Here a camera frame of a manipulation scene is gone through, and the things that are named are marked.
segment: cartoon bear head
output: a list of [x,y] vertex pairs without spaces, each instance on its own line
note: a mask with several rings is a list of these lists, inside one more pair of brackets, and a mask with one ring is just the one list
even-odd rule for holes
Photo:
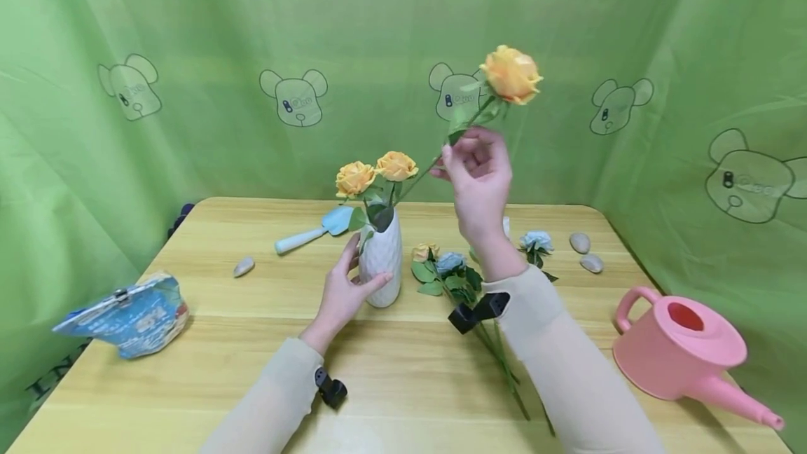
[[649,79],[639,79],[633,86],[618,87],[614,79],[600,84],[591,103],[599,107],[591,120],[591,131],[597,135],[614,134],[622,130],[630,121],[630,111],[637,105],[644,105],[653,97],[653,83]]
[[129,121],[154,114],[163,107],[150,86],[158,80],[158,73],[145,57],[129,55],[123,65],[110,68],[99,65],[99,79],[104,91],[118,99]]
[[474,72],[473,76],[455,74],[446,63],[437,63],[429,73],[429,86],[435,92],[440,92],[437,99],[437,116],[451,121],[456,113],[471,118],[479,110],[479,99],[486,97],[485,87],[468,89],[479,81],[484,81],[482,71]]
[[706,192],[720,210],[740,221],[768,222],[782,197],[807,198],[807,158],[782,162],[748,151],[736,128],[715,137],[710,156],[717,168],[706,179]]
[[328,92],[328,81],[321,72],[310,70],[302,79],[284,79],[275,72],[261,72],[261,89],[277,100],[277,117],[291,126],[313,126],[322,120],[318,97]]

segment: white trowel handle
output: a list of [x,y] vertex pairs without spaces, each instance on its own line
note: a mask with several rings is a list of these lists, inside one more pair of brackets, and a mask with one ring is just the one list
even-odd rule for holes
[[320,226],[319,228],[311,231],[304,232],[303,234],[293,235],[291,237],[283,238],[283,240],[278,240],[275,242],[275,252],[278,254],[283,254],[286,252],[290,252],[292,249],[296,249],[303,244],[307,244],[314,240],[317,237],[321,237],[325,235],[325,232],[328,230],[325,229],[324,226]]

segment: watering can spout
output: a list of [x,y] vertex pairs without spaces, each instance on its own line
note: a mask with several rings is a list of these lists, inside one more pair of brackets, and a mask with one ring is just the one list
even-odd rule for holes
[[718,406],[758,424],[772,427],[777,432],[785,428],[784,419],[719,376],[706,376],[706,378],[697,380],[687,389],[685,395],[691,399]]

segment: beige sleeve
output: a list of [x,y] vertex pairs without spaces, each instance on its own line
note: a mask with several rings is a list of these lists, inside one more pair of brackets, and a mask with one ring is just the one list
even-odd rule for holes
[[510,294],[499,327],[530,374],[567,453],[664,453],[622,376],[569,315],[540,269],[530,266],[484,288]]
[[201,454],[280,454],[317,396],[314,373],[323,358],[288,338],[260,378],[202,446]]

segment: pink watering can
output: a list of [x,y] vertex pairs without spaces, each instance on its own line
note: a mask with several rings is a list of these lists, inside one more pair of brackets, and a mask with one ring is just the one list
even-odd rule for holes
[[[653,307],[636,323],[628,312],[639,298]],[[785,421],[721,375],[745,361],[748,348],[721,315],[694,300],[633,288],[616,307],[622,336],[614,359],[637,388],[662,400],[691,397],[780,431]]]

